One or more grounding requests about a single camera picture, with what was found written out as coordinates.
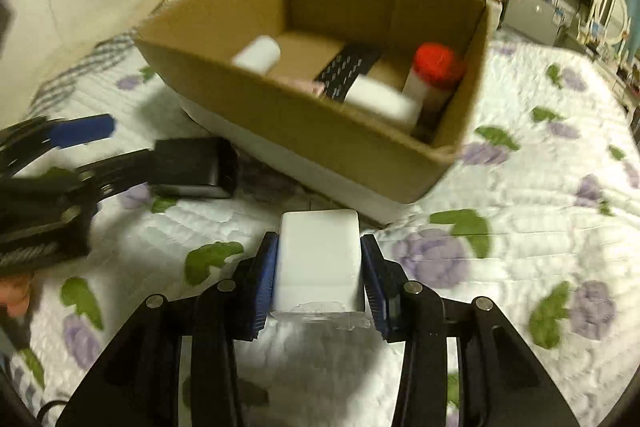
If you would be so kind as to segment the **person's left hand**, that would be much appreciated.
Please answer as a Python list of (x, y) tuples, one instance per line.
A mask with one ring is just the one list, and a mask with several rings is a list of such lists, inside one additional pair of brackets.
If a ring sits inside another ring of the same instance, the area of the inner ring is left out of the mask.
[(32, 274), (12, 275), (0, 280), (0, 306), (9, 317), (24, 317), (30, 303)]

